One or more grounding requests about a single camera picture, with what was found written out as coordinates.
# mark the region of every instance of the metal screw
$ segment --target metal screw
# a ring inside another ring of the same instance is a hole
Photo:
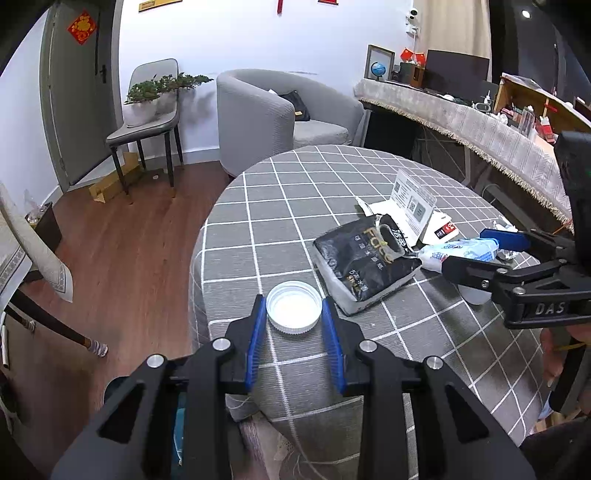
[[[151,355],[148,357],[146,361],[150,368],[158,368],[160,365],[164,363],[164,357],[162,355]]]
[[[218,352],[223,352],[224,350],[228,350],[231,346],[230,340],[227,338],[216,338],[213,343],[213,349],[217,350]]]
[[[443,366],[443,360],[438,356],[430,356],[425,363],[431,370],[439,370]]]
[[[359,342],[359,348],[366,353],[371,353],[378,349],[378,344],[372,340],[363,340]]]

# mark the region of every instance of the white cushion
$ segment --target white cushion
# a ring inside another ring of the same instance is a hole
[[[294,148],[308,145],[345,145],[349,132],[345,127],[327,124],[318,120],[296,122],[294,125]]]

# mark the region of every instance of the red door decoration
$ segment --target red door decoration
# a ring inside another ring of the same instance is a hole
[[[78,18],[76,18],[72,25],[68,27],[68,32],[76,39],[76,41],[82,45],[88,37],[96,30],[95,21],[92,17],[84,10]]]

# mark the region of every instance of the gray armchair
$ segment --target gray armchair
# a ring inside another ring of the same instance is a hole
[[[350,145],[363,117],[355,98],[302,77],[273,70],[231,70],[217,77],[220,160],[233,176],[258,161],[306,145]],[[283,95],[297,90],[310,113],[296,122]]]

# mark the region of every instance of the computer monitor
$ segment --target computer monitor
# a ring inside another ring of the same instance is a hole
[[[429,50],[423,88],[474,103],[482,102],[481,84],[488,77],[488,66],[489,59],[483,57]]]

